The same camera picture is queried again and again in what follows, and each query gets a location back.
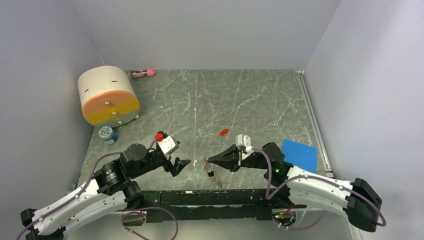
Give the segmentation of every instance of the marble tabletop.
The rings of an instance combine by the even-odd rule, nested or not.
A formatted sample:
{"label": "marble tabletop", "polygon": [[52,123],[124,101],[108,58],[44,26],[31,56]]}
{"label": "marble tabletop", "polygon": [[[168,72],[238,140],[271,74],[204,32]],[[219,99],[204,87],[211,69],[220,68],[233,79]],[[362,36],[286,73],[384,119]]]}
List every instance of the marble tabletop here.
{"label": "marble tabletop", "polygon": [[[115,129],[118,141],[107,145],[94,128],[78,184],[87,179],[101,155],[124,151],[134,143],[148,146],[157,131],[180,141],[172,157],[191,164],[176,177],[158,168],[136,179],[141,190],[207,190],[216,184],[203,170],[207,157],[247,134],[254,147],[284,139],[318,147],[306,98],[291,70],[159,70],[154,77],[130,80],[140,102],[139,119]],[[221,130],[229,132],[214,138]],[[105,158],[97,169],[116,156]],[[236,173],[215,166],[223,189],[266,188],[266,170],[241,168]],[[325,174],[318,152],[317,173]]]}

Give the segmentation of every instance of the pink cap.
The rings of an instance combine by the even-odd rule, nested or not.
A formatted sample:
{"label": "pink cap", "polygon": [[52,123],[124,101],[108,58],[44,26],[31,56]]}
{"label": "pink cap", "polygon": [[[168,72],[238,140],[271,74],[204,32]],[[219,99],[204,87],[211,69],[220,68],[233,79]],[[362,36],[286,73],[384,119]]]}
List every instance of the pink cap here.
{"label": "pink cap", "polygon": [[155,75],[155,71],[151,68],[147,69],[147,77],[152,77]]}

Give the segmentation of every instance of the blue paper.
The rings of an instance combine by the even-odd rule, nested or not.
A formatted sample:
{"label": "blue paper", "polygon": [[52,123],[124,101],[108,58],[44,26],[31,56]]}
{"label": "blue paper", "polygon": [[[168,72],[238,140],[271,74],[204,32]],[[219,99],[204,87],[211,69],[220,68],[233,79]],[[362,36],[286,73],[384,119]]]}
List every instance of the blue paper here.
{"label": "blue paper", "polygon": [[282,143],[284,161],[308,172],[317,173],[317,149],[302,143],[284,139]]}

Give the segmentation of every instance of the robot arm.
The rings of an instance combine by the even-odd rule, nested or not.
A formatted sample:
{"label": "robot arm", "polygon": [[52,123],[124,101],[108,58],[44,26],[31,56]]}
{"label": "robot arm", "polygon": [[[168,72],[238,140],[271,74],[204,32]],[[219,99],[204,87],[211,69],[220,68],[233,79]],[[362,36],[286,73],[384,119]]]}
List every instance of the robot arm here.
{"label": "robot arm", "polygon": [[161,166],[175,177],[191,162],[177,157],[172,165],[170,154],[179,147],[179,142],[164,132],[158,132],[156,139],[156,148],[147,149],[137,143],[115,153],[120,155],[118,159],[104,164],[82,186],[57,202],[21,212],[22,224],[29,230],[25,238],[62,240],[71,231],[108,213],[139,208],[143,204],[143,193],[131,179]]}
{"label": "robot arm", "polygon": [[[258,151],[261,152],[252,148],[250,138],[241,134],[237,136],[236,144],[218,155],[209,157],[207,161],[231,172],[238,171],[240,167],[267,169],[263,175],[266,179],[269,179],[271,169],[270,184],[275,187],[295,178],[279,187],[277,192],[272,192],[269,198],[275,195],[290,204],[321,208],[347,218],[359,229],[375,232],[379,225],[379,213],[363,199],[351,193],[360,193],[380,210],[382,200],[365,180],[338,180],[303,170],[285,162],[284,154],[274,142],[267,143]],[[270,160],[270,168],[264,154]]]}

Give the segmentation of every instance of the white wall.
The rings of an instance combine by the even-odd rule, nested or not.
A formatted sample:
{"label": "white wall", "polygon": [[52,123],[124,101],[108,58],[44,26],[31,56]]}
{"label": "white wall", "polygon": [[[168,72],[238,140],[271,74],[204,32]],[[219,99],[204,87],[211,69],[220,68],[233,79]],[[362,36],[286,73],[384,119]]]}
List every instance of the white wall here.
{"label": "white wall", "polygon": [[71,0],[107,65],[304,70],[340,0]]}
{"label": "white wall", "polygon": [[0,235],[78,179],[92,127],[77,79],[103,65],[67,0],[0,3]]}
{"label": "white wall", "polygon": [[387,227],[366,240],[424,236],[424,4],[343,0],[306,68],[336,176],[367,180]]}

